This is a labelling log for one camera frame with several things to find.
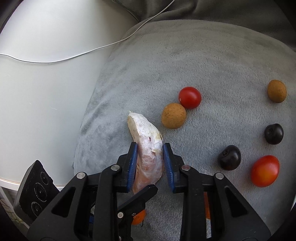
white round table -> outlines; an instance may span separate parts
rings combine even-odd
[[[0,34],[0,52],[63,59],[118,41],[136,23],[111,0],[24,0]],[[0,56],[0,186],[17,190],[35,160],[57,187],[74,176],[81,121],[113,48],[56,64]]]

white cable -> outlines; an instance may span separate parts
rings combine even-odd
[[[174,2],[175,0],[172,0],[172,2],[164,9],[162,10],[161,12],[159,12],[158,14],[154,15],[153,17],[149,18],[148,20],[146,20],[144,23],[141,24],[140,27],[138,27],[136,29],[136,31],[134,31],[130,36],[122,39],[122,40],[119,40],[115,43],[112,43],[112,44],[108,44],[108,45],[105,45],[105,46],[102,46],[102,47],[98,47],[98,48],[95,48],[95,49],[92,49],[92,50],[89,50],[87,52],[84,52],[84,53],[80,53],[80,54],[77,54],[75,56],[72,56],[72,57],[68,57],[68,58],[65,58],[65,59],[61,59],[61,60],[56,60],[56,61],[48,61],[48,62],[41,62],[41,61],[30,61],[30,60],[24,60],[24,59],[20,59],[20,58],[17,58],[17,57],[14,57],[10,54],[5,54],[5,53],[0,53],[0,55],[3,55],[3,56],[7,56],[7,57],[10,57],[10,58],[13,58],[15,60],[18,60],[18,61],[22,61],[22,62],[26,62],[26,63],[34,63],[34,64],[53,64],[53,63],[58,63],[58,62],[62,62],[62,61],[66,61],[66,60],[69,60],[69,59],[73,59],[73,58],[76,58],[76,57],[79,57],[81,55],[85,55],[87,53],[90,53],[92,51],[95,51],[95,50],[98,50],[98,49],[102,49],[102,48],[105,48],[105,47],[108,47],[108,46],[111,46],[113,44],[117,44],[117,43],[120,43],[124,40],[127,40],[128,38],[132,37],[141,27],[143,27],[146,23],[148,23],[151,19],[157,17],[159,14],[163,13],[170,5],[172,5],[172,3]]]

camera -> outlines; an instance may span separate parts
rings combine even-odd
[[[26,171],[13,209],[26,224],[31,225],[58,193],[53,180],[36,160]]]

brown round fruit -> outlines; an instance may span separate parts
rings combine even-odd
[[[268,84],[267,94],[273,102],[281,103],[287,97],[287,89],[283,82],[272,80]]]
[[[186,110],[178,103],[168,104],[161,115],[161,123],[169,129],[181,127],[186,120]]]

orange fruit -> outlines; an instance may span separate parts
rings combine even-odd
[[[178,103],[170,103],[161,114],[161,123],[169,129],[177,129],[181,127],[186,120],[186,110]]]
[[[133,217],[133,222],[131,224],[132,225],[138,225],[138,224],[140,224],[141,222],[143,222],[145,216],[146,216],[146,211],[144,209],[144,210],[142,210],[141,212],[139,212],[137,215],[135,215]]]
[[[211,219],[210,207],[209,207],[209,199],[207,197],[207,192],[204,192],[204,200],[205,200],[205,217],[207,219]]]
[[[279,80],[272,80],[267,86],[268,97],[275,103],[281,103],[287,97],[285,84]]]

